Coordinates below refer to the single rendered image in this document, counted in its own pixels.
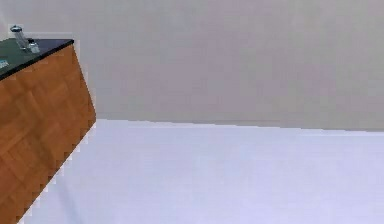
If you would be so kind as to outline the wooden counter with black top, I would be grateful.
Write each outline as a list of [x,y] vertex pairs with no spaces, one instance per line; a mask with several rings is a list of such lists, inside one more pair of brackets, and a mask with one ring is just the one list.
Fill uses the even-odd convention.
[[72,39],[0,41],[0,224],[17,224],[96,121]]

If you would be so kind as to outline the tall clear glass shaker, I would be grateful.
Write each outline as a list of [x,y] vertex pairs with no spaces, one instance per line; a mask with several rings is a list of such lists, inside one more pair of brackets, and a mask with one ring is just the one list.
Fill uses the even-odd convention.
[[23,33],[23,29],[18,25],[13,25],[10,28],[10,31],[13,33],[19,48],[21,50],[26,50],[28,48],[28,40]]

